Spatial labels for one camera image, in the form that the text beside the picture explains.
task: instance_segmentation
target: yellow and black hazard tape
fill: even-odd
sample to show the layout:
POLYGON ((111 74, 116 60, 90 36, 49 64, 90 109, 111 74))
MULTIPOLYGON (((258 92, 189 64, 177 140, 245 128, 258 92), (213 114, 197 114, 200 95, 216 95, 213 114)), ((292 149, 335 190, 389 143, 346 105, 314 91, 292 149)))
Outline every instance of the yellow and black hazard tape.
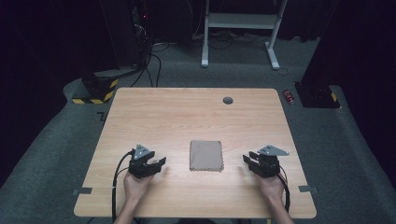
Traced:
POLYGON ((105 92, 103 92, 104 97, 101 97, 101 98, 82 98, 82 97, 78 98, 78 97, 76 97, 76 98, 73 98, 72 101, 73 101, 73 103, 78 104, 78 105, 83 105, 83 104, 96 104, 96 105, 106 104, 106 103, 108 103, 108 101, 113 96, 114 90, 116 89, 116 86, 117 86, 118 82, 119 82, 119 80, 116 79, 116 80, 113 80, 110 83, 109 88, 105 92))

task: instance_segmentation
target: wooden table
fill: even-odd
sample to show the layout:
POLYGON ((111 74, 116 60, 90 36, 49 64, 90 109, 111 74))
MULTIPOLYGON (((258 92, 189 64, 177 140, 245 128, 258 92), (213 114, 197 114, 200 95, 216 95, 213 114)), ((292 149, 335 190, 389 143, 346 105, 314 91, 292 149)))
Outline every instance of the wooden table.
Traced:
MULTIPOLYGON (((118 89, 82 186, 92 192, 79 194, 77 216, 111 217, 114 172, 121 157, 137 144, 154 150, 154 159, 167 158, 137 208, 137 217, 270 217, 242 159, 267 145, 290 153, 278 157, 289 179, 290 215, 316 215, 311 194, 298 189, 307 183, 275 90, 118 89), (224 97, 232 97, 233 103, 224 104, 224 97), (190 171, 191 140, 220 141, 224 170, 190 171)), ((129 159, 121 168, 128 167, 129 159)), ((124 202, 123 177, 121 173, 118 178, 118 211, 124 202)))

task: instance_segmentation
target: white metal stand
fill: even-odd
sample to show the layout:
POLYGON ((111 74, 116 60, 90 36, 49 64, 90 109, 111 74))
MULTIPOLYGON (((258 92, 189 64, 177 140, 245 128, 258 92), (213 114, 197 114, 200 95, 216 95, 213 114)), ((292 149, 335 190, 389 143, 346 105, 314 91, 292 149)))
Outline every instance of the white metal stand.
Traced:
POLYGON ((282 22, 283 12, 285 11, 288 0, 283 0, 277 15, 257 15, 257 14, 231 14, 231 13, 209 13, 209 0, 206 0, 205 9, 205 33, 202 49, 202 67, 209 66, 208 36, 209 27, 222 28, 247 28, 247 29, 266 29, 273 30, 270 42, 265 42, 268 56, 274 70, 279 69, 279 63, 274 53, 274 43, 276 35, 282 22))

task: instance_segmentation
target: person's left hand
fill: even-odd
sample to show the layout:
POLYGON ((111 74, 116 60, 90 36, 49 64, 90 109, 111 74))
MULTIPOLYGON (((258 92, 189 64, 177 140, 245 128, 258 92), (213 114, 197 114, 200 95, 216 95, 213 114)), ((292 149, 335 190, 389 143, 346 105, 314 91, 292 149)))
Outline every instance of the person's left hand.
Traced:
POLYGON ((123 180, 126 200, 140 201, 140 199, 145 195, 149 187, 149 182, 153 177, 154 175, 151 175, 138 179, 127 172, 123 180))

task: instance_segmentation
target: folded cloth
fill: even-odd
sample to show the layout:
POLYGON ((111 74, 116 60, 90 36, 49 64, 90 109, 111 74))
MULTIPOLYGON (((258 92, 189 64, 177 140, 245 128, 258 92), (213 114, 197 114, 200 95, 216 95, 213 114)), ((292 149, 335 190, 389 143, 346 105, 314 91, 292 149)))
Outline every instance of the folded cloth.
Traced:
POLYGON ((196 141, 190 145, 191 171, 222 171, 224 169, 220 141, 196 141))

